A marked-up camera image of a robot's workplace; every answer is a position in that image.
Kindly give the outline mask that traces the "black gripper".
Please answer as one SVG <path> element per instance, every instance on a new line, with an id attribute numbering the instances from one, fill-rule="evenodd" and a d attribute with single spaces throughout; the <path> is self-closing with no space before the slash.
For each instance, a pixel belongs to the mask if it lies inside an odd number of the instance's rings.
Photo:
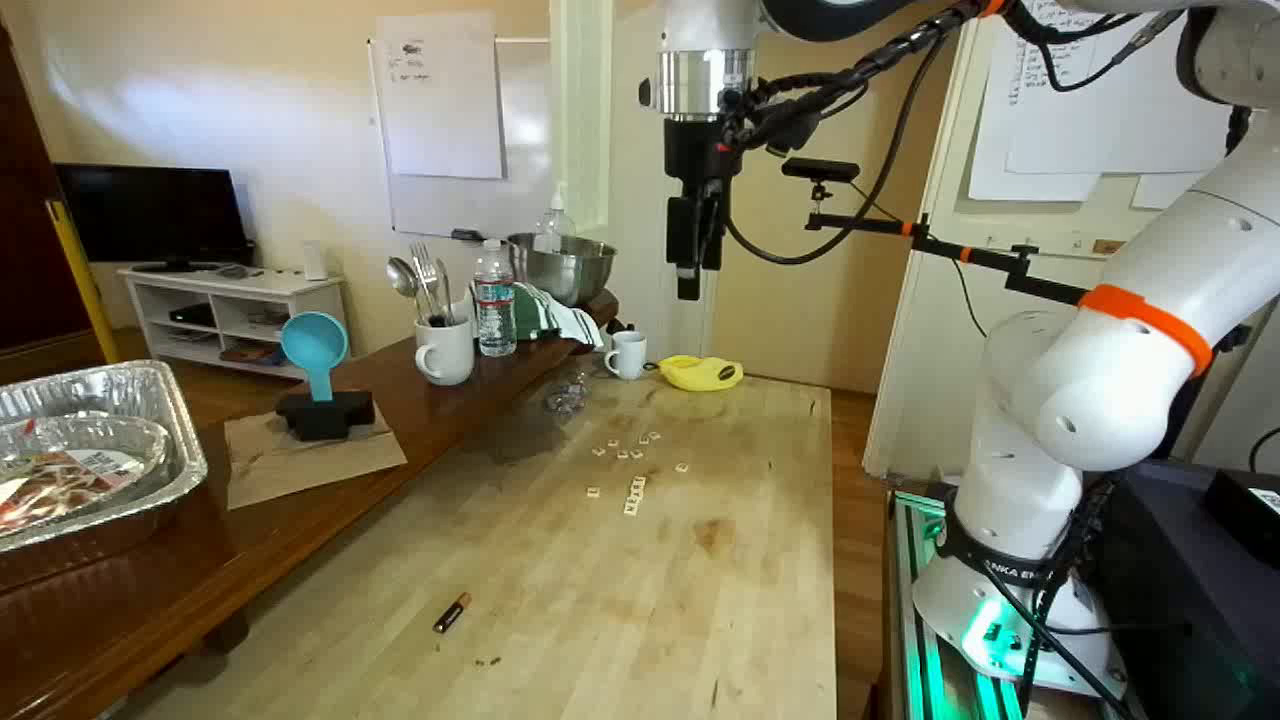
<path id="1" fill-rule="evenodd" d="M 677 265 L 679 299 L 700 299 L 700 267 L 721 265 L 727 179 L 716 143 L 716 126 L 666 126 L 666 171 L 679 183 L 679 192 L 668 199 L 668 262 Z"/>

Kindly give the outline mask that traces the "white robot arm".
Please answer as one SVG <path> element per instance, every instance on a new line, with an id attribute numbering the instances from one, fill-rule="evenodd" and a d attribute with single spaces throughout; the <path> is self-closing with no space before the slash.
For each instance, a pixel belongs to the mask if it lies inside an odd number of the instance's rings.
<path id="1" fill-rule="evenodd" d="M 904 4 L 660 0 L 656 114 L 666 171 L 679 179 L 668 199 L 668 262 L 686 299 L 721 265 L 743 151 L 805 143 L 835 102 L 964 23 L 996 16 L 1030 44 L 1058 39 L 1030 0 L 945 0 L 937 16 L 835 72 L 753 72 L 753 44 L 771 30 L 848 39 Z M 1204 378 L 1215 343 L 1277 294 L 1277 133 L 1261 126 L 1124 239 L 1097 283 L 996 325 L 945 548 L 912 583 L 925 627 L 991 682 L 1112 691 L 1103 604 L 1072 573 L 1083 481 L 1150 460 L 1168 437 L 1177 392 Z"/>

